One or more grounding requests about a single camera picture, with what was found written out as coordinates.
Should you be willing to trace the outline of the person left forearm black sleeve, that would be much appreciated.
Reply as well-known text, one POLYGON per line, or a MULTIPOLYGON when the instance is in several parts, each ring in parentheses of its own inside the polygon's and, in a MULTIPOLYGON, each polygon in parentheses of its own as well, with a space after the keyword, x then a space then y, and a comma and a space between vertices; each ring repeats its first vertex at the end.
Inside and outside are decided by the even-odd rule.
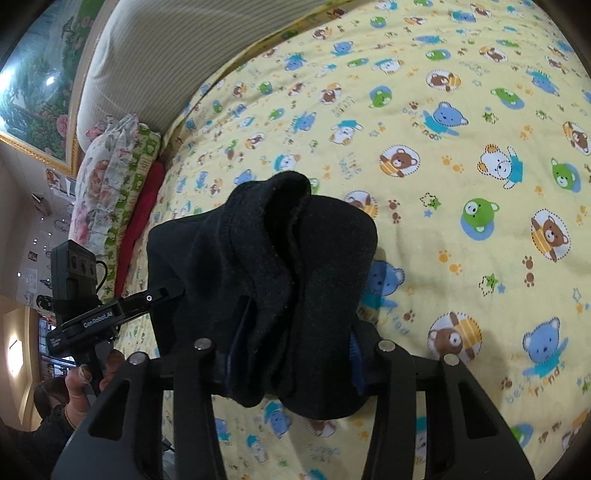
POLYGON ((65 405, 56 406, 35 431, 22 431, 1 421, 1 477, 50 479, 74 433, 65 405))

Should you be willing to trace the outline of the person left hand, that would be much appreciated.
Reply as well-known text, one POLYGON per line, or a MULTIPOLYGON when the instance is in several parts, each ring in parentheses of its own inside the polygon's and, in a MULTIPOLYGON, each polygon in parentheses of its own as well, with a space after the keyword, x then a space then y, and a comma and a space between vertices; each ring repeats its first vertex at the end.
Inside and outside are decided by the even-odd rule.
MULTIPOLYGON (((125 357, 119 350, 112 350, 106 359, 106 374, 99 383, 99 390, 103 391, 114 378, 118 369, 125 363, 125 357)), ((85 419, 90 410, 90 402, 85 388, 90 384, 92 375, 87 365, 71 369, 65 377, 69 401, 64 408, 64 415, 71 426, 76 429, 85 419)))

